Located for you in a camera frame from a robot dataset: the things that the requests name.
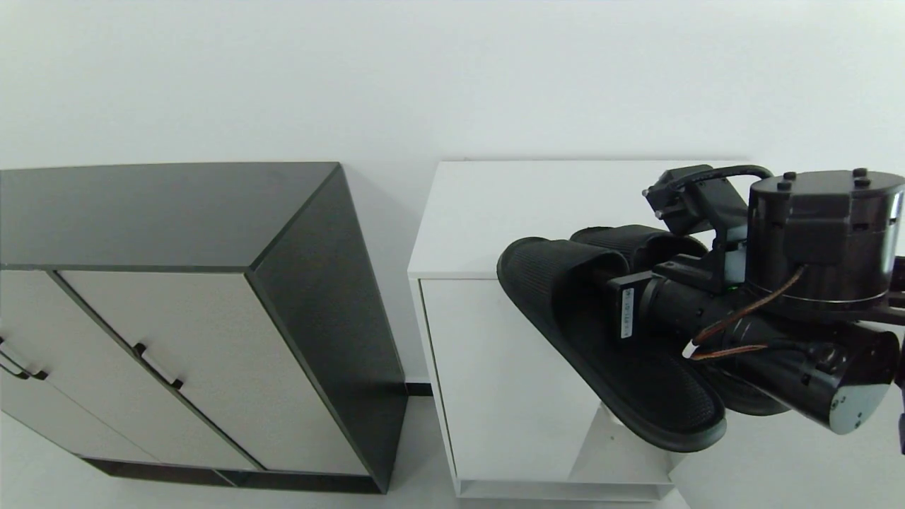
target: white wall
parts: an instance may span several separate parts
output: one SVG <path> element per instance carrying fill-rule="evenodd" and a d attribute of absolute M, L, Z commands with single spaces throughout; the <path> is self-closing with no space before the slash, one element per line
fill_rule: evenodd
<path fill-rule="evenodd" d="M 3 2 L 0 168 L 338 160 L 425 379 L 405 268 L 437 161 L 899 168 L 903 26 L 901 2 Z"/>

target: label sticker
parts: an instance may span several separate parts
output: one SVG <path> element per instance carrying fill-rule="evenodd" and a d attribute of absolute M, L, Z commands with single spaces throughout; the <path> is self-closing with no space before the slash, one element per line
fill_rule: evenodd
<path fill-rule="evenodd" d="M 634 322 L 634 288 L 623 290 L 622 339 L 632 337 Z"/>

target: black cabinet top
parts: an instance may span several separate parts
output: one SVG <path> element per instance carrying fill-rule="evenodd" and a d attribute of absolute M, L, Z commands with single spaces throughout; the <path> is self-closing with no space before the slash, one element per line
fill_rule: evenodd
<path fill-rule="evenodd" d="M 0 171 L 0 267 L 241 272 L 338 163 Z"/>

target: black slipper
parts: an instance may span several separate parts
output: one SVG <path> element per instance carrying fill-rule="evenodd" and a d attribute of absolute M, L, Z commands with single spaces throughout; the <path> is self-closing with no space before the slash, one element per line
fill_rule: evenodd
<path fill-rule="evenodd" d="M 571 240 L 619 251 L 629 261 L 630 273 L 649 271 L 675 255 L 701 257 L 707 253 L 707 247 L 695 238 L 640 225 L 585 228 L 575 232 Z M 718 362 L 692 364 L 730 410 L 750 416 L 772 416 L 789 410 L 760 390 L 724 373 Z"/>
<path fill-rule="evenodd" d="M 681 355 L 657 342 L 623 347 L 606 337 L 592 274 L 628 273 L 618 252 L 530 237 L 497 262 L 500 285 L 601 401 L 638 437 L 675 452 L 712 446 L 726 431 L 719 395 Z"/>

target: cabinet door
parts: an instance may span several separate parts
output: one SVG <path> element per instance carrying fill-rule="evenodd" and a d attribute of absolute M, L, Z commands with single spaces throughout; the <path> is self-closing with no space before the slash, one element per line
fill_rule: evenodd
<path fill-rule="evenodd" d="M 0 272 L 4 347 L 161 463 L 253 469 L 43 272 Z"/>
<path fill-rule="evenodd" d="M 460 479 L 566 482 L 600 399 L 491 280 L 421 280 Z"/>
<path fill-rule="evenodd" d="M 367 475 L 242 274 L 62 276 L 268 469 Z"/>
<path fill-rule="evenodd" d="M 73 454 L 118 461 L 157 462 L 47 380 L 22 380 L 2 372 L 0 393 L 4 413 Z"/>

